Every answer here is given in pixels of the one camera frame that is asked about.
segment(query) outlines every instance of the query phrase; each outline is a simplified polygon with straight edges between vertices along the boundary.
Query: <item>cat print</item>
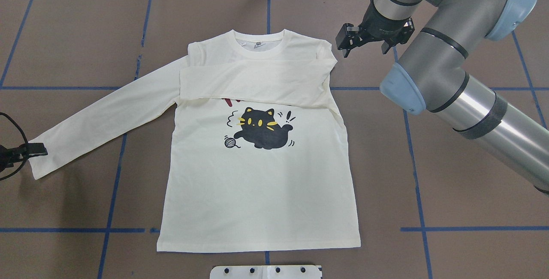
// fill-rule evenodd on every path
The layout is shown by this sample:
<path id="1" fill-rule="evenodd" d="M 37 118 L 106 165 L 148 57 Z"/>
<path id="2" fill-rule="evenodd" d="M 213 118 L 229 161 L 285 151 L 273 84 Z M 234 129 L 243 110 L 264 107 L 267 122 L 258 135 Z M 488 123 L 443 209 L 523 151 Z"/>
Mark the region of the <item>cat print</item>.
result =
<path id="1" fill-rule="evenodd" d="M 250 107 L 239 117 L 241 131 L 233 136 L 235 140 L 243 138 L 253 143 L 255 148 L 272 150 L 281 148 L 288 142 L 288 132 L 294 127 L 290 124 L 280 126 L 274 117 L 275 110 L 254 110 Z"/>

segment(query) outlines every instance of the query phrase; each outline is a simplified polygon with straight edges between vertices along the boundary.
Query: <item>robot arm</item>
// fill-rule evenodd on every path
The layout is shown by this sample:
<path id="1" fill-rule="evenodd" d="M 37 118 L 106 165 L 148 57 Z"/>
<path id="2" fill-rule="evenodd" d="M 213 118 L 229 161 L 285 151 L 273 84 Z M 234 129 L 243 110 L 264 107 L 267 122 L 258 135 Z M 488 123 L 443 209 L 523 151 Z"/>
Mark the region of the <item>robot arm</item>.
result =
<path id="1" fill-rule="evenodd" d="M 342 27 L 338 48 L 347 56 L 366 42 L 383 40 L 384 53 L 405 43 L 413 31 L 410 16 L 421 1 L 371 0 L 358 27 Z M 437 13 L 380 90 L 409 113 L 435 113 L 549 195 L 549 131 L 461 68 L 482 39 L 508 35 L 537 0 L 427 1 L 438 7 Z"/>

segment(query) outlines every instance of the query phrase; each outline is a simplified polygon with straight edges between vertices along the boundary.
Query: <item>blue joint cap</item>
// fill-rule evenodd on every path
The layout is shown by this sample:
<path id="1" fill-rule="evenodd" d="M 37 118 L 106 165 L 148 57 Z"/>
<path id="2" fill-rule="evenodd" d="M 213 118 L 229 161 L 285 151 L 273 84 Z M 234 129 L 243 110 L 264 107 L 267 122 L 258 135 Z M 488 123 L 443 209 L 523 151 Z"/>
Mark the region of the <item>blue joint cap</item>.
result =
<path id="1" fill-rule="evenodd" d="M 398 63 L 392 65 L 379 89 L 383 95 L 413 115 L 418 115 L 427 107 L 416 84 Z"/>
<path id="2" fill-rule="evenodd" d="M 498 22 L 486 35 L 486 38 L 492 41 L 498 41 L 509 35 L 518 24 L 522 23 L 524 19 L 530 14 L 537 0 L 507 0 L 504 10 L 500 15 Z"/>

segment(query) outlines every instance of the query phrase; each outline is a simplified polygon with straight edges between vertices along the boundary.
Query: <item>blue tape line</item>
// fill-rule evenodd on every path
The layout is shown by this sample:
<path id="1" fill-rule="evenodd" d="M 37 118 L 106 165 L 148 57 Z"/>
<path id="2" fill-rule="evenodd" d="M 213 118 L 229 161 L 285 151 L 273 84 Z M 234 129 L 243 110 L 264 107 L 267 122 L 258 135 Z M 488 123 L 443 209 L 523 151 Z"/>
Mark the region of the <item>blue tape line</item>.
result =
<path id="1" fill-rule="evenodd" d="M 145 35 L 147 34 L 147 25 L 149 25 L 149 13 L 151 13 L 151 3 L 153 0 L 149 0 L 147 5 L 147 13 L 145 14 L 145 24 L 143 25 L 143 37 L 141 37 L 141 47 L 145 47 Z"/>
<path id="2" fill-rule="evenodd" d="M 541 112 L 540 103 L 537 100 L 536 91 L 534 90 L 534 85 L 532 84 L 532 79 L 530 78 L 530 74 L 528 73 L 528 68 L 526 67 L 526 62 L 524 61 L 524 56 L 522 55 L 522 50 L 520 49 L 520 45 L 518 44 L 518 39 L 516 39 L 516 34 L 514 31 L 511 32 L 513 34 L 513 40 L 515 42 L 516 50 L 518 51 L 518 56 L 520 57 L 520 62 L 522 63 L 522 68 L 524 69 L 524 73 L 526 74 L 526 79 L 528 80 L 528 85 L 530 86 L 530 90 L 532 91 L 532 97 L 534 98 L 534 103 L 536 104 L 537 113 L 540 116 L 541 119 L 541 125 L 547 129 L 547 124 L 545 123 L 545 118 L 543 117 L 543 113 Z"/>
<path id="3" fill-rule="evenodd" d="M 133 80 L 137 80 L 139 78 L 139 69 L 141 68 L 141 57 L 143 56 L 143 54 L 140 54 L 138 57 L 137 57 L 137 66 L 136 66 L 136 75 L 133 77 Z"/>
<path id="4" fill-rule="evenodd" d="M 122 136 L 122 146 L 120 147 L 120 156 L 118 157 L 118 167 L 116 168 L 116 178 L 114 179 L 114 188 L 112 189 L 112 197 L 110 200 L 109 218 L 106 222 L 105 239 L 103 241 L 103 250 L 101 253 L 100 269 L 97 274 L 97 279 L 103 276 L 103 267 L 105 266 L 106 250 L 109 245 L 110 226 L 112 224 L 112 214 L 114 213 L 114 205 L 116 203 L 116 193 L 118 192 L 118 182 L 120 181 L 120 172 L 122 172 L 122 157 L 126 149 L 126 139 L 128 134 Z"/>
<path id="5" fill-rule="evenodd" d="M 379 87 L 330 87 L 333 91 L 378 91 Z"/>
<path id="6" fill-rule="evenodd" d="M 137 70 L 141 68 L 141 60 L 139 60 Z M 2 90 L 117 90 L 122 86 L 2 86 Z M 491 87 L 494 91 L 531 91 L 529 87 Z M 536 91 L 549 91 L 549 87 L 534 87 Z M 376 86 L 357 86 L 357 87 L 345 87 L 345 86 L 333 86 L 330 87 L 333 91 L 379 91 L 379 87 Z"/>
<path id="7" fill-rule="evenodd" d="M 398 62 L 398 52 L 396 52 L 396 46 L 392 47 L 392 54 L 395 57 L 395 62 Z"/>
<path id="8" fill-rule="evenodd" d="M 406 126 L 406 136 L 408 138 L 408 150 L 410 151 L 410 156 L 412 156 L 412 168 L 413 168 L 413 177 L 416 182 L 416 200 L 417 200 L 417 209 L 419 211 L 419 223 L 421 228 L 425 228 L 425 220 L 423 218 L 423 206 L 421 203 L 421 193 L 419 191 L 419 181 L 417 179 L 417 169 L 416 169 L 416 158 L 413 153 L 412 146 L 412 134 L 410 133 L 410 123 L 408 122 L 408 113 L 402 110 L 404 114 L 404 125 Z M 429 279 L 433 279 L 433 271 L 431 269 L 431 256 L 429 254 L 429 244 L 427 242 L 427 233 L 422 231 L 423 238 L 423 250 L 425 251 L 425 261 L 427 262 L 427 275 Z"/>
<path id="9" fill-rule="evenodd" d="M 271 33 L 271 0 L 267 0 L 267 33 Z"/>
<path id="10" fill-rule="evenodd" d="M 33 91 L 42 91 L 42 90 L 69 90 L 69 91 L 80 91 L 80 90 L 117 90 L 122 86 L 3 86 L 3 90 L 33 90 Z"/>
<path id="11" fill-rule="evenodd" d="M 101 262 L 100 262 L 100 269 L 97 273 L 97 279 L 101 279 L 103 277 L 103 268 L 105 266 L 105 256 L 106 256 L 106 248 L 109 245 L 109 233 L 105 233 L 105 239 L 103 241 L 103 249 L 101 251 Z"/>
<path id="12" fill-rule="evenodd" d="M 19 42 L 19 37 L 21 36 L 21 32 L 23 31 L 23 27 L 25 26 L 25 22 L 27 21 L 27 17 L 29 16 L 29 11 L 31 10 L 32 5 L 33 5 L 33 0 L 29 0 L 29 4 L 27 5 L 27 9 L 21 21 L 21 25 L 19 25 L 19 30 L 17 31 L 17 35 L 15 36 L 15 41 L 13 42 L 12 50 L 9 53 L 8 61 L 6 62 L 6 66 L 4 67 L 2 78 L 0 78 L 0 87 L 4 85 L 4 80 L 6 79 L 6 75 L 8 74 L 9 65 L 12 62 L 13 53 L 15 52 L 15 48 L 17 47 L 17 43 Z"/>
<path id="13" fill-rule="evenodd" d="M 111 228 L 110 233 L 145 233 L 144 228 Z"/>
<path id="14" fill-rule="evenodd" d="M 549 226 L 434 226 L 400 228 L 400 232 L 549 231 Z"/>
<path id="15" fill-rule="evenodd" d="M 104 233 L 104 228 L 0 228 L 1 233 Z"/>
<path id="16" fill-rule="evenodd" d="M 0 228 L 0 233 L 105 233 L 106 228 Z M 144 228 L 112 228 L 111 233 L 145 233 Z"/>

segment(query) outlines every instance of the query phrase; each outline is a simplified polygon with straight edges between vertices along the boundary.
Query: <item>wire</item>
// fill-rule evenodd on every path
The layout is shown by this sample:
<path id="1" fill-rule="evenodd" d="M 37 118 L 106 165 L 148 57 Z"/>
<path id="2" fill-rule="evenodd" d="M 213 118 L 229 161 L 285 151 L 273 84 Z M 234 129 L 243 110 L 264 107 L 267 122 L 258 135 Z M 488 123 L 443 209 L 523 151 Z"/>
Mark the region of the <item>wire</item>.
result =
<path id="1" fill-rule="evenodd" d="M 25 136 L 25 132 L 23 132 L 23 130 L 21 129 L 21 127 L 15 122 L 15 120 L 13 120 L 11 117 L 9 117 L 6 113 L 2 113 L 0 112 L 0 115 L 6 117 L 8 119 L 8 121 L 10 121 L 11 123 L 13 123 L 15 125 L 15 127 L 17 128 L 17 130 L 19 130 L 19 132 L 21 133 L 21 136 L 23 137 L 23 140 L 25 141 L 25 148 L 26 149 L 29 149 L 29 140 L 27 140 L 27 137 Z M 13 175 L 17 174 L 17 172 L 19 172 L 23 166 L 25 165 L 25 163 L 27 163 L 27 160 L 29 160 L 29 154 L 24 154 L 23 155 L 23 162 L 21 163 L 21 165 L 19 166 L 19 168 L 17 168 L 17 170 L 15 170 L 14 172 L 12 172 L 11 174 L 9 174 L 8 176 L 4 176 L 4 177 L 0 177 L 0 181 L 2 180 L 5 180 L 5 179 L 8 179 L 10 177 L 12 177 Z"/>

